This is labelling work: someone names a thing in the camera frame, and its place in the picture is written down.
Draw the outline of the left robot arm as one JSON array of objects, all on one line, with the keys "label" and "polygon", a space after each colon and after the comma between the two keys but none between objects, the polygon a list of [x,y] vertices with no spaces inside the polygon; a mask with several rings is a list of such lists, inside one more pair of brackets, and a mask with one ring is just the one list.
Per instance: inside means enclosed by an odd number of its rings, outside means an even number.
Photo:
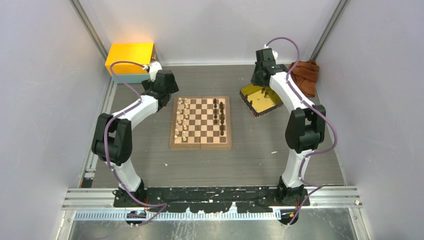
[{"label": "left robot arm", "polygon": [[133,128],[165,107],[179,88],[170,70],[159,70],[155,80],[142,83],[145,91],[137,100],[113,114],[102,113],[97,118],[91,151],[104,161],[118,181],[126,200],[141,206],[146,200],[145,187],[131,161]]}]

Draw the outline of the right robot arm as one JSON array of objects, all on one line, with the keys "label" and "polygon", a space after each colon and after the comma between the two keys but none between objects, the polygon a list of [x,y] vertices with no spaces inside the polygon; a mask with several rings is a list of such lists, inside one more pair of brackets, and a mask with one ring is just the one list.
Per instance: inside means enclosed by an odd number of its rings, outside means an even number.
[{"label": "right robot arm", "polygon": [[255,52],[256,61],[251,83],[268,87],[282,100],[290,116],[285,130],[285,140],[290,151],[281,175],[276,198],[283,205],[291,205],[304,192],[304,167],[310,156],[324,141],[326,109],[315,106],[300,91],[290,73],[276,63],[276,53],[271,48]]}]

